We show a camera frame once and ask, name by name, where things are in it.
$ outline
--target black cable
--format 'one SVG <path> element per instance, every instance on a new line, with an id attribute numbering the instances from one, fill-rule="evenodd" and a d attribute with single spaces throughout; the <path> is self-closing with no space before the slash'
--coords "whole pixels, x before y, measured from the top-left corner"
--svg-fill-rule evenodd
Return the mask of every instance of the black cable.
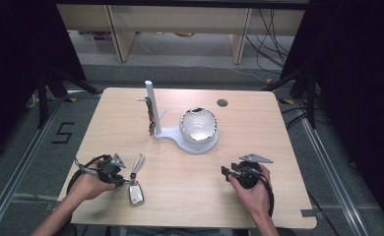
<path id="1" fill-rule="evenodd" d="M 272 58 L 271 56 L 269 56 L 268 54 L 262 52 L 262 51 L 260 50 L 260 47 L 261 47 L 261 46 L 256 47 L 256 46 L 253 44 L 253 42 L 250 40 L 250 38 L 248 38 L 248 36 L 246 36 L 246 38 L 247 38 L 247 41 L 248 41 L 248 42 L 250 43 L 250 45 L 254 48 L 254 50 L 256 50 L 256 52 L 257 52 L 258 54 L 261 54 L 262 56 L 266 57 L 266 59 L 268 59 L 269 61 L 275 63 L 277 66 L 279 66 L 279 67 L 281 67 L 281 68 L 284 66 L 284 65 L 282 65 L 280 62 L 278 62 L 277 60 L 273 59 L 273 58 Z"/>
<path id="2" fill-rule="evenodd" d="M 271 9 L 271 21 L 269 23 L 269 26 L 267 26 L 266 24 L 266 21 L 263 17 L 263 14 L 262 14 L 262 11 L 259 9 L 259 15 L 260 15 L 260 18 L 262 19 L 263 21 L 263 25 L 265 25 L 265 29 L 266 29 L 266 35 L 265 37 L 263 38 L 263 41 L 261 41 L 261 43 L 268 49 L 272 50 L 272 51 L 275 51 L 278 53 L 279 57 L 281 58 L 281 61 L 282 63 L 284 64 L 285 63 L 285 59 L 283 57 L 283 55 L 285 56 L 288 56 L 287 54 L 284 54 L 283 52 L 281 52 L 281 50 L 279 49 L 279 47 L 281 49 L 283 49 L 284 51 L 288 52 L 286 49 L 284 49 L 279 43 L 278 41 L 276 40 L 276 32 L 275 32 L 275 23 L 274 23 L 274 15 L 275 15 L 275 10 L 274 9 Z M 268 46 L 266 46 L 264 44 L 264 41 L 267 37 L 267 35 L 269 36 L 269 38 L 272 40 L 272 42 L 274 43 L 275 47 L 276 47 L 276 50 L 275 49 L 272 49 Z"/>
<path id="3" fill-rule="evenodd" d="M 293 118 L 291 121 L 286 123 L 287 130 L 290 129 L 294 124 L 301 121 L 303 118 L 305 118 L 308 115 L 308 113 L 305 111 L 302 114 L 298 115 L 297 117 Z"/>
<path id="4" fill-rule="evenodd" d="M 282 112 L 282 114 L 285 114 L 285 113 L 288 113 L 290 111 L 293 111 L 293 110 L 302 110 L 302 109 L 306 109 L 306 107 L 295 107 L 295 108 L 291 108 L 289 110 L 285 110 Z"/>
<path id="5" fill-rule="evenodd" d="M 323 209 L 320 207 L 320 205 L 317 203 L 317 201 L 314 199 L 314 197 L 311 195 L 311 193 L 309 193 L 309 191 L 307 191 L 308 193 L 308 196 L 309 198 L 312 200 L 312 202 L 315 203 L 315 205 L 318 207 L 318 209 L 320 210 L 321 214 L 324 216 L 325 220 L 327 220 L 328 224 L 330 225 L 331 229 L 334 231 L 334 234 L 336 234 L 337 236 L 339 236 L 339 233 L 337 232 L 336 228 L 334 227 L 333 223 L 331 222 L 331 220 L 327 217 L 327 215 L 324 213 Z"/>
<path id="6" fill-rule="evenodd" d="M 270 71 L 270 70 L 267 70 L 267 69 L 265 69 L 265 68 L 263 68 L 261 65 L 260 65 L 260 63 L 259 63 L 259 52 L 257 52 L 256 51 L 256 62 L 257 62 L 257 66 L 259 66 L 259 68 L 260 69 L 262 69 L 263 71 L 265 71 L 265 72 L 269 72 L 269 73 L 273 73 L 273 74 L 277 74 L 277 75 L 280 75 L 281 73 L 279 73 L 279 72 L 274 72 L 274 71 Z"/>
<path id="7" fill-rule="evenodd" d="M 82 230 L 82 233 L 81 233 L 80 235 L 85 236 L 85 234 L 86 234 L 87 231 L 88 231 L 88 227 L 89 227 L 89 225 L 86 225 L 85 228 L 84 228 L 84 230 Z"/>
<path id="8" fill-rule="evenodd" d="M 273 195 L 272 188 L 271 188 L 270 183 L 269 183 L 268 179 L 266 178 L 266 176 L 261 174 L 259 176 L 259 180 L 262 181 L 263 185 L 265 186 L 266 190 L 268 191 L 268 196 L 269 196 L 269 215 L 272 217 L 273 209 L 275 207 L 275 196 Z"/>

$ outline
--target person's hand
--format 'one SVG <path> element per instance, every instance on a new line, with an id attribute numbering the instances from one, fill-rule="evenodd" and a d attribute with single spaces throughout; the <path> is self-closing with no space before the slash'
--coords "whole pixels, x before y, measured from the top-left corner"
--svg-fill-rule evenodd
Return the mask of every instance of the person's hand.
<path id="1" fill-rule="evenodd" d="M 260 164 L 260 168 L 262 170 L 262 175 L 266 177 L 266 180 L 270 185 L 271 179 L 269 169 L 262 164 Z M 231 175 L 228 175 L 228 180 L 235 192 L 237 192 L 244 208 L 253 218 L 259 234 L 262 236 L 279 235 L 275 224 L 269 215 L 269 194 L 263 183 L 258 181 L 253 188 L 244 189 Z"/>
<path id="2" fill-rule="evenodd" d="M 101 163 L 101 160 L 95 161 L 89 166 L 89 168 L 97 169 L 97 166 Z M 69 191 L 69 196 L 77 196 L 78 199 L 92 200 L 105 191 L 111 191 L 115 189 L 115 184 L 104 183 L 96 175 L 89 173 L 82 173 L 81 176 L 75 181 L 72 188 Z"/>
<path id="3" fill-rule="evenodd" d="M 100 161 L 96 161 L 89 168 L 97 169 Z M 105 191 L 115 189 L 114 184 L 104 183 L 96 175 L 82 173 L 73 184 L 69 194 L 61 201 L 57 208 L 38 226 L 32 236 L 55 235 L 70 218 L 73 211 L 84 201 L 91 200 Z"/>
<path id="4" fill-rule="evenodd" d="M 262 169 L 262 175 L 266 177 L 268 183 L 270 184 L 269 169 L 262 164 L 260 164 L 260 168 Z M 234 190 L 237 192 L 241 203 L 251 215 L 255 213 L 268 214 L 269 195 L 268 191 L 266 190 L 265 186 L 261 181 L 258 181 L 256 186 L 254 186 L 252 189 L 244 189 L 243 187 L 241 187 L 240 183 L 231 175 L 228 175 L 228 180 Z"/>

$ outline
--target cable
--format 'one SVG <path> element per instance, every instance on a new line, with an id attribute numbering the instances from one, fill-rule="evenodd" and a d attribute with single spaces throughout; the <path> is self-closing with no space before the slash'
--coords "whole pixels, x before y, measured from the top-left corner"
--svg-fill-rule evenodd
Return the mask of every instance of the cable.
<path id="1" fill-rule="evenodd" d="M 302 109 L 306 109 L 306 107 L 295 107 L 295 108 L 291 108 L 289 110 L 285 110 L 282 112 L 282 114 L 285 114 L 285 113 L 288 113 L 290 111 L 293 111 L 293 110 L 302 110 Z"/>
<path id="2" fill-rule="evenodd" d="M 315 205 L 320 210 L 321 214 L 324 216 L 325 220 L 327 220 L 328 224 L 330 225 L 331 229 L 334 231 L 334 234 L 339 236 L 339 233 L 337 232 L 336 228 L 334 227 L 333 223 L 331 223 L 331 220 L 327 217 L 327 215 L 324 213 L 323 209 L 320 207 L 320 205 L 317 203 L 317 201 L 314 199 L 314 197 L 307 191 L 309 198 L 312 200 L 312 202 L 315 203 Z"/>
<path id="3" fill-rule="evenodd" d="M 144 50 L 146 50 L 148 53 L 150 53 L 151 55 L 155 55 L 151 50 L 149 50 L 140 40 L 138 40 L 137 38 L 134 38 L 135 41 L 137 41 L 141 47 L 143 47 Z M 210 68 L 212 69 L 212 67 L 207 67 L 207 66 L 200 66 L 200 65 L 194 65 L 194 66 L 181 66 L 181 65 L 176 65 L 176 64 L 169 64 L 169 63 L 162 63 L 161 61 L 158 61 L 155 59 L 155 61 L 158 63 L 158 64 L 161 64 L 161 65 L 164 65 L 164 66 L 174 66 L 174 67 L 183 67 L 183 68 L 194 68 L 194 67 L 198 67 L 198 68 Z M 219 67 L 219 69 L 225 69 L 225 70 L 229 70 L 229 71 L 232 71 L 236 74 L 239 74 L 239 75 L 243 75 L 243 76 L 249 76 L 249 77 L 253 77 L 253 78 L 256 78 L 257 80 L 259 80 L 260 82 L 263 82 L 265 84 L 267 84 L 267 82 L 265 80 L 263 80 L 262 78 L 259 78 L 253 74 L 248 74 L 248 73 L 243 73 L 243 72 L 238 72 L 238 71 L 235 71 L 234 69 L 231 69 L 231 68 L 228 68 L 228 67 Z"/>
<path id="4" fill-rule="evenodd" d="M 308 113 L 305 111 L 302 114 L 298 115 L 297 117 L 293 118 L 291 121 L 287 122 L 286 123 L 287 130 L 290 129 L 290 127 L 292 127 L 297 122 L 301 121 L 303 118 L 306 118 L 307 115 Z"/>
<path id="5" fill-rule="evenodd" d="M 275 207 L 275 196 L 273 194 L 271 185 L 270 185 L 268 179 L 266 178 L 266 176 L 261 174 L 259 176 L 259 180 L 263 183 L 263 185 L 265 186 L 266 190 L 268 191 L 268 196 L 269 196 L 269 215 L 272 216 L 273 210 L 274 210 L 274 207 Z"/>
<path id="6" fill-rule="evenodd" d="M 88 227 L 89 227 L 89 225 L 87 224 L 87 225 L 84 227 L 84 229 L 82 230 L 82 232 L 81 232 L 80 235 L 85 236 L 85 234 L 86 234 L 87 231 L 88 231 Z"/>
<path id="7" fill-rule="evenodd" d="M 269 56 L 268 54 L 264 53 L 263 51 L 260 50 L 260 47 L 262 45 L 260 45 L 259 47 L 256 47 L 253 42 L 250 40 L 250 38 L 248 38 L 248 36 L 245 36 L 247 38 L 247 41 L 250 43 L 250 45 L 256 50 L 256 52 L 264 57 L 266 57 L 266 59 L 268 59 L 269 61 L 273 62 L 274 64 L 276 64 L 277 66 L 279 67 L 283 67 L 284 65 L 281 64 L 280 62 L 278 62 L 277 60 L 275 60 L 273 57 Z"/>
<path id="8" fill-rule="evenodd" d="M 275 23 L 274 23 L 274 15 L 275 15 L 275 10 L 274 9 L 271 9 L 271 20 L 270 20 L 270 23 L 269 23 L 269 26 L 267 26 L 266 24 L 266 21 L 263 17 L 263 14 L 262 14 L 262 11 L 261 9 L 259 9 L 259 15 L 260 15 L 260 18 L 262 19 L 262 22 L 263 22 L 263 25 L 265 26 L 265 29 L 266 29 L 266 35 L 265 37 L 263 38 L 263 41 L 261 41 L 261 43 L 266 47 L 268 48 L 269 50 L 271 51 L 275 51 L 278 53 L 279 57 L 281 58 L 281 61 L 283 64 L 285 64 L 285 59 L 284 59 L 284 55 L 285 56 L 288 56 L 287 54 L 284 54 L 283 52 L 281 52 L 281 50 L 279 49 L 279 47 L 284 50 L 285 52 L 288 52 L 286 49 L 284 49 L 279 43 L 278 41 L 276 40 L 276 32 L 275 32 Z M 269 36 L 269 38 L 272 40 L 272 42 L 274 43 L 275 47 L 276 47 L 276 50 L 275 49 L 272 49 L 268 46 L 266 46 L 264 44 L 264 41 L 266 39 L 266 37 Z"/>

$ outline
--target handheld controller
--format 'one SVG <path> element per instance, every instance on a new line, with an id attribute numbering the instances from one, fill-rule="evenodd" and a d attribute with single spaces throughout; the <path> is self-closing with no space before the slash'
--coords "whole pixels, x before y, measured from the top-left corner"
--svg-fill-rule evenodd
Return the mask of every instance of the handheld controller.
<path id="1" fill-rule="evenodd" d="M 102 159 L 102 163 L 97 167 L 97 169 L 91 169 L 88 167 L 99 159 Z M 111 157 L 111 155 L 109 154 L 100 155 L 98 157 L 95 157 L 85 165 L 79 163 L 77 159 L 75 159 L 75 163 L 76 165 L 78 165 L 79 170 L 76 171 L 76 173 L 72 176 L 72 179 L 70 180 L 69 185 L 67 186 L 67 193 L 69 193 L 73 184 L 79 178 L 79 176 L 81 176 L 82 173 L 90 173 L 97 175 L 102 182 L 108 184 L 115 184 L 115 189 L 122 186 L 125 182 L 130 181 L 118 174 L 118 172 L 121 171 L 120 167 L 124 168 L 125 164 L 122 162 L 122 160 L 117 154 L 115 154 L 114 157 Z"/>
<path id="2" fill-rule="evenodd" d="M 275 197 L 272 188 L 266 177 L 262 173 L 262 169 L 258 162 L 241 161 L 239 164 L 232 163 L 230 171 L 222 166 L 221 173 L 225 176 L 225 180 L 229 182 L 228 175 L 235 178 L 244 189 L 252 189 L 258 181 L 261 181 L 268 191 L 269 196 L 269 215 L 272 216 L 275 205 Z"/>

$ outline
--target electrical wire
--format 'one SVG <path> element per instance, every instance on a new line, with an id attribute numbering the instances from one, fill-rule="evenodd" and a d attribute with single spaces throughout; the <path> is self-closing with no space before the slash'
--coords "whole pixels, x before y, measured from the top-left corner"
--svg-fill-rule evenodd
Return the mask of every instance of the electrical wire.
<path id="1" fill-rule="evenodd" d="M 282 114 L 285 114 L 285 113 L 288 113 L 290 111 L 293 111 L 293 110 L 302 110 L 302 109 L 306 109 L 306 107 L 295 107 L 295 108 L 291 108 L 289 110 L 285 110 L 282 112 Z"/>
<path id="2" fill-rule="evenodd" d="M 315 205 L 318 207 L 318 210 L 320 210 L 321 214 L 327 220 L 328 224 L 330 225 L 331 229 L 333 230 L 334 234 L 339 236 L 339 233 L 337 232 L 337 229 L 334 227 L 333 223 L 331 220 L 327 217 L 327 215 L 324 213 L 324 210 L 320 207 L 320 205 L 317 203 L 317 201 L 314 199 L 314 197 L 307 191 L 309 198 L 312 200 L 312 202 L 315 203 Z"/>
<path id="3" fill-rule="evenodd" d="M 134 40 L 136 42 L 139 43 L 139 45 L 144 49 L 146 50 L 150 55 L 155 55 L 155 53 L 153 53 L 151 50 L 149 50 L 140 40 L 138 40 L 137 38 L 134 38 Z M 163 63 L 159 60 L 156 60 L 156 62 L 160 65 L 164 65 L 164 66 L 174 66 L 174 67 L 183 67 L 183 68 L 194 68 L 194 67 L 197 67 L 197 68 L 212 68 L 212 67 L 207 67 L 207 66 L 201 66 L 201 65 L 194 65 L 194 66 L 181 66 L 181 65 L 177 65 L 177 64 L 170 64 L 170 63 Z M 248 76 L 248 77 L 253 77 L 257 80 L 259 80 L 260 82 L 262 83 L 265 83 L 267 84 L 266 80 L 263 80 L 262 78 L 260 77 L 257 77 L 256 75 L 253 75 L 253 74 L 249 74 L 249 73 L 243 73 L 243 72 L 238 72 L 234 69 L 231 69 L 231 68 L 228 68 L 228 67 L 219 67 L 219 69 L 225 69 L 225 70 L 229 70 L 231 72 L 234 72 L 235 74 L 239 74 L 239 75 L 243 75 L 243 76 Z"/>
<path id="4" fill-rule="evenodd" d="M 250 40 L 250 38 L 248 38 L 248 36 L 246 36 L 246 39 L 247 39 L 247 41 L 250 43 L 250 45 L 254 48 L 254 50 L 256 51 L 256 62 L 257 62 L 257 66 L 258 66 L 260 69 L 262 69 L 263 71 L 265 71 L 265 72 L 269 72 L 269 73 L 273 73 L 273 74 L 280 75 L 281 73 L 274 72 L 274 71 L 270 71 L 270 70 L 267 70 L 267 69 L 263 68 L 263 67 L 260 65 L 260 63 L 259 63 L 259 55 L 264 56 L 266 59 L 270 60 L 271 62 L 273 62 L 274 64 L 276 64 L 277 66 L 279 66 L 279 67 L 281 67 L 281 68 L 283 67 L 283 65 L 280 64 L 280 63 L 279 63 L 278 61 L 276 61 L 275 59 L 273 59 L 272 57 L 270 57 L 269 55 L 267 55 L 266 53 L 262 52 L 262 51 L 260 50 L 260 47 L 261 47 L 261 46 L 259 46 L 259 48 L 257 48 L 257 47 L 253 44 L 253 42 L 251 42 L 251 40 Z"/>
<path id="5" fill-rule="evenodd" d="M 88 227 L 89 227 L 89 225 L 87 224 L 87 225 L 85 225 L 85 227 L 84 227 L 84 229 L 82 230 L 82 232 L 81 232 L 81 234 L 80 235 L 82 235 L 82 236 L 85 236 L 85 234 L 87 233 L 87 231 L 88 231 Z"/>
<path id="6" fill-rule="evenodd" d="M 241 175 L 242 173 L 253 173 L 255 174 L 255 172 L 257 173 L 257 178 L 262 182 L 262 184 L 265 186 L 267 192 L 268 192 L 268 196 L 269 196 L 269 215 L 272 216 L 273 214 L 273 210 L 274 210 L 274 207 L 275 207 L 275 196 L 273 194 L 273 191 L 272 191 L 272 187 L 271 187 L 271 183 L 269 182 L 268 178 L 266 178 L 265 175 L 263 175 L 263 173 L 261 173 L 260 171 L 254 169 L 254 168 L 251 168 L 251 167 L 243 167 L 243 168 L 240 168 L 238 170 L 239 172 L 239 175 Z"/>
<path id="7" fill-rule="evenodd" d="M 281 61 L 283 64 L 285 64 L 285 58 L 284 56 L 288 56 L 287 54 L 285 54 L 284 52 L 281 51 L 281 49 L 285 52 L 288 52 L 286 49 L 284 49 L 280 43 L 278 43 L 277 39 L 276 39 L 276 31 L 275 31 L 275 22 L 274 22 L 274 17 L 275 17 L 275 10 L 274 9 L 271 9 L 270 10 L 271 12 L 271 20 L 269 22 L 269 26 L 267 25 L 266 21 L 265 21 L 265 18 L 263 17 L 263 14 L 262 14 L 262 11 L 261 9 L 259 9 L 259 15 L 260 15 L 260 18 L 262 19 L 262 22 L 263 22 L 263 25 L 265 26 L 265 29 L 266 29 L 266 35 L 265 37 L 263 38 L 263 41 L 260 41 L 262 45 L 264 45 L 265 48 L 271 50 L 271 51 L 275 51 L 278 53 L 279 57 L 281 58 Z M 273 48 L 270 48 L 268 47 L 267 45 L 264 44 L 265 40 L 266 40 L 266 37 L 269 37 L 272 42 L 274 43 L 275 47 L 276 47 L 276 50 L 273 49 Z"/>
<path id="8" fill-rule="evenodd" d="M 303 118 L 306 118 L 308 113 L 305 111 L 302 114 L 298 115 L 297 117 L 293 118 L 291 121 L 286 123 L 287 130 L 290 129 L 293 125 L 298 123 L 299 121 L 303 120 Z"/>

